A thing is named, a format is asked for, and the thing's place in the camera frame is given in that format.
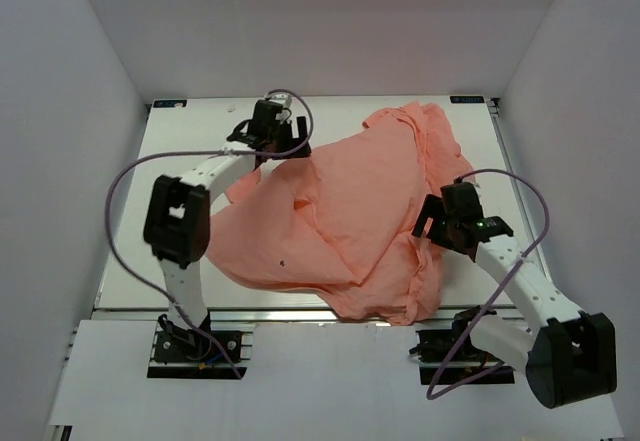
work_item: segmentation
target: cable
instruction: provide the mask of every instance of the cable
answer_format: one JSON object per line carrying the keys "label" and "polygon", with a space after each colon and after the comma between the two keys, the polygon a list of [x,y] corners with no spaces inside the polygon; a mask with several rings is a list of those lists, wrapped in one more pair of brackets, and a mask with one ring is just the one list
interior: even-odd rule
{"label": "cable", "polygon": [[139,165],[141,165],[143,163],[146,163],[146,162],[149,162],[149,161],[153,161],[155,159],[170,158],[170,157],[183,157],[183,156],[211,156],[211,157],[218,157],[218,156],[223,156],[223,155],[261,156],[261,157],[265,157],[265,158],[283,158],[283,157],[289,156],[289,155],[295,153],[296,151],[302,149],[309,142],[309,139],[311,139],[311,135],[313,134],[313,128],[314,128],[313,113],[311,112],[311,109],[309,108],[309,105],[306,103],[306,101],[304,99],[302,99],[296,93],[294,93],[293,91],[290,91],[288,89],[273,89],[273,90],[271,90],[271,91],[269,91],[267,93],[267,96],[271,96],[271,95],[278,94],[278,93],[285,93],[285,94],[288,94],[288,95],[294,97],[295,99],[297,99],[302,104],[302,106],[304,107],[304,109],[307,112],[307,115],[309,116],[309,133],[307,134],[307,137],[298,146],[296,146],[295,148],[292,148],[292,149],[290,149],[288,151],[284,151],[282,153],[267,153],[267,152],[263,152],[263,151],[252,151],[252,150],[238,150],[238,151],[213,150],[213,151],[167,151],[167,152],[164,152],[164,153],[155,153],[155,154],[151,154],[149,156],[144,156],[144,157],[142,157],[140,159],[137,159],[136,161],[130,163],[128,166],[125,166],[124,169],[122,171],[120,171],[116,175],[116,177],[114,178],[113,182],[111,183],[111,186],[109,186],[109,189],[107,191],[107,196],[105,198],[105,203],[104,203],[104,229],[105,229],[105,234],[107,236],[107,243],[109,244],[109,249],[111,249],[111,253],[113,254],[113,257],[116,259],[118,264],[122,267],[122,269],[124,269],[127,273],[129,273],[135,279],[140,281],[142,284],[144,284],[148,288],[153,289],[154,291],[160,293],[165,298],[167,298],[169,300],[169,302],[175,306],[176,311],[178,312],[180,317],[184,320],[184,322],[187,324],[187,326],[189,326],[189,328],[191,328],[193,331],[195,331],[196,333],[200,334],[201,336],[204,336],[207,340],[211,341],[218,348],[220,353],[224,356],[224,359],[227,361],[227,363],[229,363],[229,366],[231,366],[231,369],[233,369],[233,372],[234,372],[234,374],[236,375],[236,377],[238,379],[241,379],[242,375],[238,371],[238,368],[236,368],[235,364],[233,364],[233,361],[231,361],[231,358],[229,357],[227,352],[224,350],[224,348],[222,347],[220,342],[215,337],[213,337],[211,334],[209,334],[206,331],[203,331],[200,328],[198,328],[191,321],[189,316],[187,316],[187,313],[184,312],[182,307],[177,303],[176,299],[168,291],[166,291],[165,289],[161,288],[160,286],[158,286],[157,284],[153,283],[152,281],[149,281],[144,276],[142,276],[141,274],[136,272],[135,269],[133,269],[124,260],[124,258],[122,257],[122,255],[118,251],[118,249],[116,247],[116,244],[115,244],[115,239],[114,239],[114,235],[113,235],[113,227],[112,227],[112,223],[111,223],[111,205],[113,204],[113,196],[115,194],[116,188],[120,184],[120,181],[122,181],[122,178],[124,178],[136,166],[139,166]]}
{"label": "cable", "polygon": [[507,287],[507,284],[509,284],[509,281],[511,281],[513,277],[516,275],[516,273],[524,263],[524,258],[526,258],[529,254],[531,254],[531,252],[540,244],[540,242],[542,242],[544,237],[549,232],[549,226],[551,224],[551,217],[549,215],[549,206],[547,205],[547,202],[544,200],[542,193],[540,193],[540,191],[538,191],[538,189],[535,186],[533,186],[531,183],[529,183],[526,179],[518,176],[517,174],[510,173],[509,171],[505,171],[504,169],[496,169],[496,168],[476,169],[475,171],[471,171],[470,173],[467,173],[464,176],[460,176],[459,178],[456,179],[456,181],[461,181],[464,178],[468,178],[469,176],[474,176],[476,174],[483,174],[483,173],[503,174],[517,181],[520,181],[522,184],[524,184],[529,189],[531,189],[531,191],[533,191],[533,193],[538,197],[538,199],[540,200],[540,204],[542,205],[542,210],[544,211],[544,228],[542,229],[542,232],[540,233],[540,235],[533,241],[533,243],[531,243],[529,247],[522,252],[522,256],[520,257],[520,259],[518,259],[518,261],[516,261],[516,263],[511,268],[511,270],[509,270],[507,275],[500,282],[500,284],[498,285],[496,290],[493,292],[493,294],[489,297],[487,302],[482,305],[478,313],[467,325],[467,327],[462,332],[460,337],[456,340],[456,342],[453,344],[453,346],[451,347],[447,355],[444,357],[444,359],[442,360],[442,363],[440,363],[440,366],[438,366],[436,373],[433,375],[433,378],[431,378],[431,382],[429,383],[429,388],[427,389],[427,399],[429,399],[430,401],[433,401],[434,399],[438,399],[440,396],[443,396],[453,391],[454,389],[459,388],[460,386],[464,386],[465,384],[469,384],[477,379],[484,378],[485,376],[498,371],[500,368],[502,368],[502,366],[504,366],[504,362],[500,361],[499,363],[491,366],[490,368],[484,369],[472,376],[469,376],[468,378],[464,378],[450,386],[447,386],[446,388],[441,389],[437,393],[433,392],[436,385],[438,384],[438,381],[440,381],[440,377],[442,376],[442,373],[444,373],[445,369],[447,369],[447,366],[451,362],[451,359],[453,359],[455,354],[458,352],[458,350],[462,347],[466,339],[469,337],[471,330],[473,330],[476,324],[478,324],[482,316],[485,315],[485,313],[491,308],[491,306],[496,301],[496,299],[498,299],[498,296],[500,296],[500,294]]}

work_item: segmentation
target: white tabletop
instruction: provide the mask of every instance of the white tabletop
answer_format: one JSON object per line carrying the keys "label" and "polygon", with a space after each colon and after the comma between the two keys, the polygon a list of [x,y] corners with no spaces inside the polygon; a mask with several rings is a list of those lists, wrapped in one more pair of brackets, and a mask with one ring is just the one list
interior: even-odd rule
{"label": "white tabletop", "polygon": [[[463,155],[475,168],[505,168],[505,162],[487,106],[484,104],[451,104],[448,96],[393,97],[317,97],[307,98],[316,120],[312,147],[335,142],[362,130],[362,121],[375,110],[397,107],[418,100],[440,105],[453,128]],[[222,146],[226,136],[253,112],[256,99],[192,99],[183,108],[151,110],[140,156],[161,151],[214,150]],[[294,104],[294,115],[303,114]],[[142,240],[149,196],[155,179],[162,175],[180,175],[198,164],[198,158],[169,158],[136,168],[125,204],[116,243],[127,261],[147,278],[162,284],[158,263]],[[487,216],[501,216],[515,231],[521,244],[528,242],[511,181],[499,175],[478,178],[480,196]],[[212,212],[226,206],[221,196]],[[456,253],[445,255],[442,290],[443,307],[474,306],[484,303],[496,283],[469,259]],[[314,294],[277,293],[252,290],[229,280],[209,261],[202,262],[205,302],[217,309],[318,308],[327,305]],[[498,304],[510,305],[506,296]],[[109,256],[96,303],[102,309],[162,309],[167,301],[127,275]]]}
{"label": "white tabletop", "polygon": [[237,380],[147,379],[155,322],[83,321],[50,423],[70,441],[597,440],[621,436],[599,396],[549,410],[513,385],[425,398],[411,327],[265,323]]}

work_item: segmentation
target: white wall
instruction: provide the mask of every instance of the white wall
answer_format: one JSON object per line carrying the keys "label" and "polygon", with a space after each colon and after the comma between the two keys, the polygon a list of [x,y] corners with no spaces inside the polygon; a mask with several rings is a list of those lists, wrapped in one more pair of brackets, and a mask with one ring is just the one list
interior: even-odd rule
{"label": "white wall", "polygon": [[556,0],[503,99],[510,150],[551,207],[554,280],[616,325],[614,402],[630,439],[640,439],[639,47],[640,0]]}
{"label": "white wall", "polygon": [[553,0],[90,0],[154,97],[500,95]]}
{"label": "white wall", "polygon": [[42,439],[144,106],[86,0],[0,0],[0,437]]}

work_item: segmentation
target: pink cloth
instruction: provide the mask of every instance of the pink cloth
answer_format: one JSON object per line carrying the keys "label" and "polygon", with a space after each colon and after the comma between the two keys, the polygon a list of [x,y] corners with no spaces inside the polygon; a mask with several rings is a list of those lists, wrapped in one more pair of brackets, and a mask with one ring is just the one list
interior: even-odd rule
{"label": "pink cloth", "polygon": [[471,166],[434,104],[382,109],[363,124],[232,186],[207,256],[244,286],[310,290],[341,317],[406,325],[440,304],[441,251],[411,236],[422,202]]}

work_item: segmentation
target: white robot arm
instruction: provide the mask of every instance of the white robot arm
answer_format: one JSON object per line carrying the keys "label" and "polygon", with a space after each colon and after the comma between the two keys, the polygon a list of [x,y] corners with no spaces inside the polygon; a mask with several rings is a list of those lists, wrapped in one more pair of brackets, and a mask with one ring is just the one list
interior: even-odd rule
{"label": "white robot arm", "polygon": [[[615,391],[615,331],[611,321],[602,313],[587,314],[536,264],[522,258],[511,228],[497,216],[484,216],[472,183],[458,179],[441,191],[442,198],[427,196],[412,234],[421,237],[431,219],[427,238],[466,254],[504,285],[504,292],[529,325],[529,332],[525,332],[493,311],[476,321],[481,309],[473,308],[456,316],[452,348],[471,329],[465,340],[467,352],[490,353],[525,374],[534,395],[549,408]],[[519,269],[513,271],[519,263]],[[411,353],[430,348],[419,345]]]}
{"label": "white robot arm", "polygon": [[297,118],[298,136],[293,137],[289,122],[291,101],[285,93],[258,100],[252,118],[238,124],[221,148],[225,154],[222,161],[219,157],[209,158],[180,176],[160,176],[154,183],[143,237],[151,245],[166,289],[175,300],[167,315],[158,321],[188,360],[203,358],[211,354],[208,351],[212,348],[181,315],[184,313],[200,330],[210,332],[200,259],[209,244],[211,204],[262,163],[260,153],[282,153],[280,159],[307,157],[311,153],[304,141],[308,138],[305,117]]}

